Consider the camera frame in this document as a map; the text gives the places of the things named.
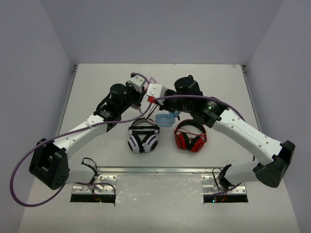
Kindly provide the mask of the pink blue cat-ear headphones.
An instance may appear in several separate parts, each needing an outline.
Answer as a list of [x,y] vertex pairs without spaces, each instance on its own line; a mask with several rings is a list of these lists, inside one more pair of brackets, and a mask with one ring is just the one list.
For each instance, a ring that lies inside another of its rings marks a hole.
[[[155,79],[153,78],[150,78],[148,79],[149,81],[149,84],[151,83],[157,83],[155,81]],[[147,89],[148,89],[148,86],[149,84],[145,84],[145,91],[147,92]],[[154,103],[154,109],[156,109],[156,107],[159,106],[160,107],[160,104],[158,103]],[[166,128],[170,128],[173,126],[173,124],[175,123],[175,119],[177,118],[178,120],[180,119],[179,117],[179,112],[178,111],[175,111],[175,112],[168,112],[168,113],[165,113],[165,114],[156,114],[155,116],[155,119],[150,119],[150,116],[153,114],[153,110],[151,110],[149,112],[149,114],[145,117],[149,122],[152,122],[154,124],[156,124],[157,126],[159,127],[166,127]]]

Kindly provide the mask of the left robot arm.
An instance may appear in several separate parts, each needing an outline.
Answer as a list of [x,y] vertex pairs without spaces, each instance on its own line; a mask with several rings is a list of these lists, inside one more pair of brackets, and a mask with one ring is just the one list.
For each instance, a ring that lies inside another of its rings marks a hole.
[[39,146],[31,159],[29,172],[52,190],[66,183],[90,183],[96,174],[87,166],[71,166],[69,159],[92,139],[110,131],[131,106],[140,106],[146,91],[144,84],[127,81],[114,84],[109,94],[98,104],[93,114],[65,136]]

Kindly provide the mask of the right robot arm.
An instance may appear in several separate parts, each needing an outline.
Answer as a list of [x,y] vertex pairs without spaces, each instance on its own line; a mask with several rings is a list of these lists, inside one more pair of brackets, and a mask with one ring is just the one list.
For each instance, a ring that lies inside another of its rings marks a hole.
[[190,114],[197,123],[228,136],[254,156],[250,163],[228,164],[222,169],[217,180],[222,190],[246,182],[261,182],[272,188],[279,186],[292,161],[293,142],[270,138],[246,123],[229,104],[203,96],[191,75],[178,79],[174,86],[174,90],[166,89],[155,98],[164,110]]

